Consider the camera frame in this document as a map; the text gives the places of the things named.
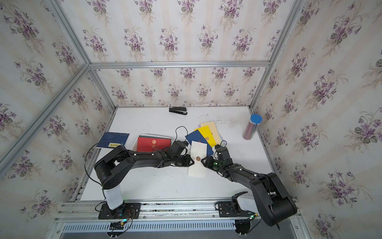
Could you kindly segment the white envelope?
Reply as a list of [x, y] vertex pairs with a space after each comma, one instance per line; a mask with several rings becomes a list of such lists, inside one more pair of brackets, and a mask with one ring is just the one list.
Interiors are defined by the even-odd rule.
[[206, 178], [207, 169], [202, 164], [202, 159], [207, 156], [207, 144], [192, 141], [190, 156], [194, 164], [189, 167], [188, 175], [190, 177]]

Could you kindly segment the blue envelope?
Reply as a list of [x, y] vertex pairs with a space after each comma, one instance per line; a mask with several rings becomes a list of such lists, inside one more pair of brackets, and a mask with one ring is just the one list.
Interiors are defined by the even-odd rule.
[[207, 156], [213, 155], [212, 147], [208, 144], [207, 140], [202, 136], [202, 134], [195, 130], [188, 135], [186, 135], [186, 140], [189, 142], [189, 144], [192, 144], [193, 142], [200, 142], [207, 145]]

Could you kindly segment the dark green envelope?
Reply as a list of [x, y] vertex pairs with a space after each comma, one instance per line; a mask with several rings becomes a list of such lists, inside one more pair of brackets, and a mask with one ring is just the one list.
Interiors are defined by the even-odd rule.
[[160, 135], [152, 135], [152, 134], [141, 134], [139, 137], [145, 137], [145, 138], [159, 138], [159, 139], [170, 139], [170, 137], [166, 136], [160, 136]]

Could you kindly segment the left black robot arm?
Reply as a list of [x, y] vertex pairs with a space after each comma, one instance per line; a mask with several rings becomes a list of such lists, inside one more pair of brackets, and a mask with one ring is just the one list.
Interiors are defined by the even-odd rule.
[[131, 169], [194, 165], [187, 146], [187, 142], [177, 140], [169, 147], [152, 152], [128, 150], [122, 145], [110, 151], [94, 165], [108, 208], [114, 211], [124, 204], [119, 185]]

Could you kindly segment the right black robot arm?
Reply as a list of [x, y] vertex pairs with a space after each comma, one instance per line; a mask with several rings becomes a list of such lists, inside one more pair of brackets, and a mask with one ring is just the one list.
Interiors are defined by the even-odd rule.
[[268, 226], [274, 226], [295, 215], [297, 206], [291, 195], [275, 173], [258, 173], [233, 163], [227, 147], [218, 146], [213, 156], [201, 160], [205, 168], [217, 172], [231, 182], [239, 183], [252, 192], [252, 197], [245, 197], [247, 191], [231, 197], [229, 206], [220, 204], [223, 217], [246, 217], [253, 219], [260, 215]]

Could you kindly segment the beige envelope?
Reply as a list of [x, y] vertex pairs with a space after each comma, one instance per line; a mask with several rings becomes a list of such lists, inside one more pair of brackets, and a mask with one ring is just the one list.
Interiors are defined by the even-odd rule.
[[217, 127], [216, 127], [216, 124], [214, 121], [209, 121], [209, 122], [204, 122], [204, 123], [201, 123], [201, 127], [202, 126], [209, 126], [214, 138], [215, 138], [215, 141], [217, 144], [220, 144], [222, 142], [222, 139], [220, 137], [220, 134], [218, 133], [218, 130], [217, 130]]

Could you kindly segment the blue-lidded pencil tube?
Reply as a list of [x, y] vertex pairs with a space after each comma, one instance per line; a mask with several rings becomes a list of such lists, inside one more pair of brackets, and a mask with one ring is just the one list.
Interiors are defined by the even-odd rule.
[[243, 138], [245, 140], [250, 140], [253, 137], [253, 134], [256, 132], [262, 120], [262, 117], [258, 114], [253, 114], [250, 116], [249, 122], [243, 134]]

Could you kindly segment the black stapler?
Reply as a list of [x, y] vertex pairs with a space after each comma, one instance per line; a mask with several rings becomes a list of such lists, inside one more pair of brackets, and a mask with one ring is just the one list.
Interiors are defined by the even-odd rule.
[[170, 113], [175, 113], [179, 115], [187, 115], [187, 108], [186, 107], [169, 107]]

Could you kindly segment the dark blue booklet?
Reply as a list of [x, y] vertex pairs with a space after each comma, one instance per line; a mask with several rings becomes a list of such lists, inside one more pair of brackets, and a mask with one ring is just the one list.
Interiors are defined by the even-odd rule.
[[96, 148], [116, 148], [120, 145], [125, 145], [129, 137], [129, 133], [120, 132], [105, 132]]

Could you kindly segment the small circuit board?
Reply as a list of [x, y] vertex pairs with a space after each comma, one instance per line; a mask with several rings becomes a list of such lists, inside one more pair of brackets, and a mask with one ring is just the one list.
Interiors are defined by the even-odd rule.
[[125, 229], [125, 223], [122, 222], [112, 222], [109, 225], [109, 230], [115, 231], [115, 230], [124, 230]]

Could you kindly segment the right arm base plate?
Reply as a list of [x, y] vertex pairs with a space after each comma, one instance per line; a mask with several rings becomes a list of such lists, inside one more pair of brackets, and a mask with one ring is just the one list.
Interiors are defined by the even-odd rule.
[[242, 210], [238, 203], [234, 201], [218, 201], [214, 204], [214, 207], [218, 211], [220, 218], [253, 218], [257, 216], [257, 213]]

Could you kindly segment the aluminium mounting rail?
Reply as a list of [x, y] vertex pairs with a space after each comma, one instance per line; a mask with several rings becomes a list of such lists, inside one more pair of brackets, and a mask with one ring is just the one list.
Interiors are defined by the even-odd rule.
[[268, 226], [260, 216], [220, 218], [214, 204], [228, 198], [209, 200], [128, 200], [141, 203], [138, 219], [127, 219], [124, 230], [109, 230], [112, 222], [99, 220], [104, 201], [75, 201], [59, 207], [48, 239], [100, 238], [174, 238], [174, 239], [309, 239], [311, 234], [296, 214], [276, 226]]

